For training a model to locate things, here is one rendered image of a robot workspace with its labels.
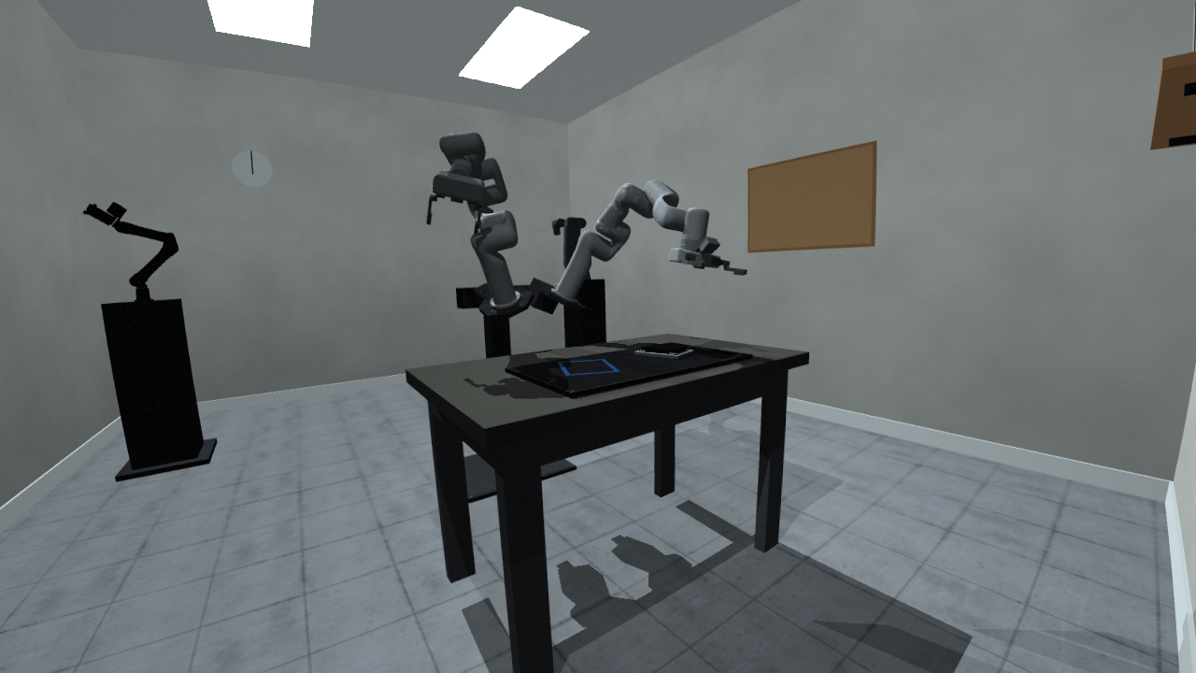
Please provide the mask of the blue tape outline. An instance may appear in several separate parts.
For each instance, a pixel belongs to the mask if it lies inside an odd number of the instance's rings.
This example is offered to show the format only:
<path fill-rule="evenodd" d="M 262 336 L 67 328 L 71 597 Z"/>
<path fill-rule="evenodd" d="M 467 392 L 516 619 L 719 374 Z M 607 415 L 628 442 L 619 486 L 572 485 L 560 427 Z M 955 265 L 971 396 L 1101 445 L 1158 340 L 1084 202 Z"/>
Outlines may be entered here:
<path fill-rule="evenodd" d="M 614 365 L 610 365 L 610 363 L 609 363 L 608 361 L 604 361 L 604 359 L 599 359 L 599 361 L 603 361 L 604 363 L 609 365 L 609 366 L 611 367 L 611 369 L 614 369 L 614 371 L 608 371 L 608 372 L 620 372 L 620 371 L 617 371 L 617 369 L 616 369 L 616 368 L 614 367 Z M 584 361 L 572 361 L 572 362 L 584 362 Z M 562 371 L 565 372 L 565 377 L 572 377 L 572 375 L 584 375 L 584 374 L 594 374 L 594 372 L 582 372 L 582 374 L 569 374 L 569 372 L 568 372 L 568 371 L 565 371 L 565 365 L 563 365 L 563 363 L 570 363 L 570 362 L 557 362 L 557 365 L 559 365 L 559 366 L 561 367 L 561 369 L 562 369 Z"/>

